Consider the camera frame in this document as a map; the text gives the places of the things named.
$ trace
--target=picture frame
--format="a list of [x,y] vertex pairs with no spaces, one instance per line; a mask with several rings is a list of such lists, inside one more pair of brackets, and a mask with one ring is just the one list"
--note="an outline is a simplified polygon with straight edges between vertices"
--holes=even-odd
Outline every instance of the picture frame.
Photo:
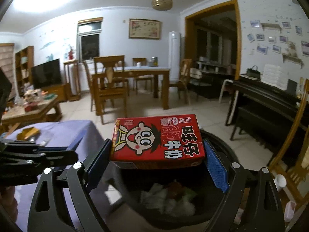
[[295,31],[296,31],[297,35],[302,36],[302,28],[301,27],[295,26]]
[[290,28],[291,28],[290,22],[282,22],[282,28],[284,28],[284,29],[290,29]]
[[249,35],[247,35],[247,38],[249,39],[249,41],[252,43],[255,38],[254,38],[254,35],[252,33],[250,33]]
[[269,36],[268,37],[268,42],[270,44],[275,44],[277,42],[276,37],[275,36]]
[[265,40],[265,36],[263,34],[256,34],[256,40],[257,41],[264,41]]
[[161,38],[161,22],[130,18],[129,38],[159,40]]
[[301,41],[302,55],[309,57],[309,42]]
[[260,28],[260,20],[250,21],[251,28]]
[[281,42],[281,43],[288,43],[288,37],[287,36],[279,36],[279,41]]
[[278,53],[278,54],[280,54],[280,53],[281,53],[281,47],[280,47],[280,46],[273,45],[273,46],[272,46],[272,51],[273,51],[273,52],[276,52],[276,53]]
[[257,52],[260,52],[264,55],[267,55],[267,50],[268,50],[268,46],[265,46],[265,45],[262,45],[262,44],[257,44],[257,47],[256,47],[256,51]]

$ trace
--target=cartoon black hair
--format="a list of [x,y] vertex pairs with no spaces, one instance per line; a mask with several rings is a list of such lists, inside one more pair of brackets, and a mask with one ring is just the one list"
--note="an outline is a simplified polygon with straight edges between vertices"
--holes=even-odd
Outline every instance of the cartoon black hair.
[[161,145],[161,131],[159,131],[154,124],[151,124],[151,130],[155,139],[151,145],[150,153],[153,153],[158,148],[158,145]]

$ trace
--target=white cup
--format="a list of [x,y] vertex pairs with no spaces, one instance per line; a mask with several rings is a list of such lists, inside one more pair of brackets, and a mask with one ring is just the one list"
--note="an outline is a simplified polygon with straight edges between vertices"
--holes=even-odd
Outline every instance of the white cup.
[[279,192],[283,187],[286,186],[286,179],[282,174],[277,174],[277,176],[273,179],[275,182],[277,191]]

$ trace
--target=black tv screen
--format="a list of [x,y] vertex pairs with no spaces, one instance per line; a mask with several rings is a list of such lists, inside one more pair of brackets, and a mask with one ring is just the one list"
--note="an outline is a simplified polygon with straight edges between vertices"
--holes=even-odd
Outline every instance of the black tv screen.
[[62,84],[59,59],[32,67],[31,74],[35,89]]

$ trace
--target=wooden door frame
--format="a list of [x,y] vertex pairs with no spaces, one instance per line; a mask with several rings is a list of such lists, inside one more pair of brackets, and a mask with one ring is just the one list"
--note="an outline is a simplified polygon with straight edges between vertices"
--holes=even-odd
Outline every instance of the wooden door frame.
[[211,15],[219,14],[222,12],[235,10],[236,25],[237,25],[237,55],[236,55],[236,71],[235,80],[239,79],[240,65],[241,65],[241,22],[240,13],[237,0],[230,0],[224,3],[202,9],[192,15],[185,17],[185,40],[184,40],[184,57],[196,58],[196,32],[195,32],[195,20],[208,17]]

